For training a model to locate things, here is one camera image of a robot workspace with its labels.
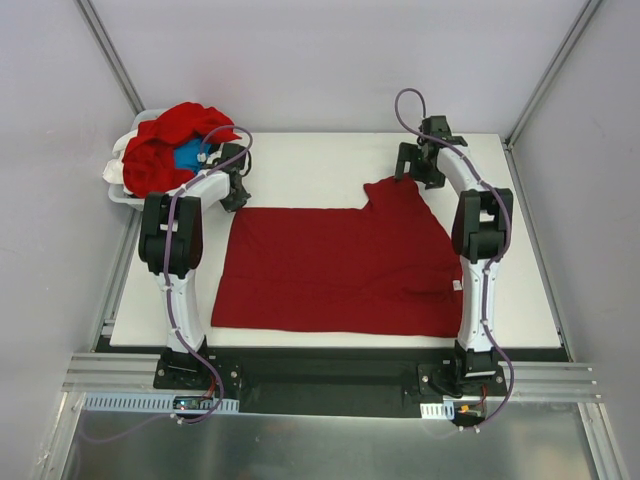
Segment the dark red t shirt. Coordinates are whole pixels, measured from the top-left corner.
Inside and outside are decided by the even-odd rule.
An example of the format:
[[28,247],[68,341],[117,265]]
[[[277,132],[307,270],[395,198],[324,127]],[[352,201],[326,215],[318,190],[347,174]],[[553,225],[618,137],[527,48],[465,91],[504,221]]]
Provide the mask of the dark red t shirt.
[[244,208],[231,225],[214,327],[453,338],[462,269],[409,177],[362,208]]

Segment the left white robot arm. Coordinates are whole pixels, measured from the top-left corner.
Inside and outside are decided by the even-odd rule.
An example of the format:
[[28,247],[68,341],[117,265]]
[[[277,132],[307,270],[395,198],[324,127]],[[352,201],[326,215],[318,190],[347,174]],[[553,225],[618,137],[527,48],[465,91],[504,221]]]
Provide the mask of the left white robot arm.
[[173,193],[144,201],[138,254],[159,286],[168,325],[159,369],[192,389],[205,386],[212,366],[196,300],[196,269],[204,251],[203,214],[218,203],[236,212],[250,198],[243,179],[251,153],[237,143],[206,144],[196,155],[203,169]]

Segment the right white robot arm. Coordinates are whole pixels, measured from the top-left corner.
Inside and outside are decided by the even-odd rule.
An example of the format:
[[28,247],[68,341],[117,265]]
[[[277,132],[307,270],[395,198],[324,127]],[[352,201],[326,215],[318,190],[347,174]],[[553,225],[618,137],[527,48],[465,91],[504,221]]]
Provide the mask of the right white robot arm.
[[444,116],[429,116],[410,131],[414,144],[399,146],[394,176],[407,174],[427,189],[450,184],[458,197],[451,242],[463,271],[463,313],[452,365],[441,374],[470,395],[498,372],[494,336],[496,282],[511,243],[513,192],[495,188],[471,160],[468,143]]

